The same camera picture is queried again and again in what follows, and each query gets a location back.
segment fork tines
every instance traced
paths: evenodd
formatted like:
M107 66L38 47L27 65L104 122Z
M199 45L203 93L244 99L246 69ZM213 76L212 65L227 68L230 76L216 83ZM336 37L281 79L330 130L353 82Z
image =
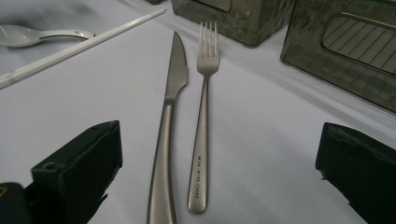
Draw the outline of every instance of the fork tines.
M219 55L219 41L217 39L218 36L218 26L216 22L201 22L201 30L200 30L200 37L199 37L199 54L201 57L215 57Z

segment knife blade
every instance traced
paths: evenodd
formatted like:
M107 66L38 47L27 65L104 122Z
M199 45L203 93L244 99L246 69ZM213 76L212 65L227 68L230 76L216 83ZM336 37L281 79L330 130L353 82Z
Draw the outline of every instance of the knife blade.
M187 85L188 68L180 36L174 32L160 131L148 198L148 224L176 224L171 183L171 149L177 96Z

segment fork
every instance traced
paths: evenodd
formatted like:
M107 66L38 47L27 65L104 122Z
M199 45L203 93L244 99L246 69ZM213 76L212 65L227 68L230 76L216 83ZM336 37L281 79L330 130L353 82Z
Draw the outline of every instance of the fork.
M219 70L218 27L214 22L201 23L197 55L198 72L204 76L201 105L191 162L188 207L194 214L201 214L207 204L207 157L208 157L208 89L209 78Z

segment dark translucent container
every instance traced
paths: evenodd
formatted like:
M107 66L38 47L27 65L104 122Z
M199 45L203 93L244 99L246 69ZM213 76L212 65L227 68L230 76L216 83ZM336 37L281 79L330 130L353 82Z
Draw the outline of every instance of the dark translucent container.
M289 20L293 0L172 0L174 12L198 23L215 21L219 32L254 48Z
M281 59L395 113L396 1L296 1Z

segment knife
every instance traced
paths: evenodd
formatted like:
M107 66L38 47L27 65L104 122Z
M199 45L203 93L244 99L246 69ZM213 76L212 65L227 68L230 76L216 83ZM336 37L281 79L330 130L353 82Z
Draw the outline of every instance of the knife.
M176 224L171 183L171 147L177 96L187 84L188 69L183 43L174 32L166 82L163 114L148 198L148 224Z

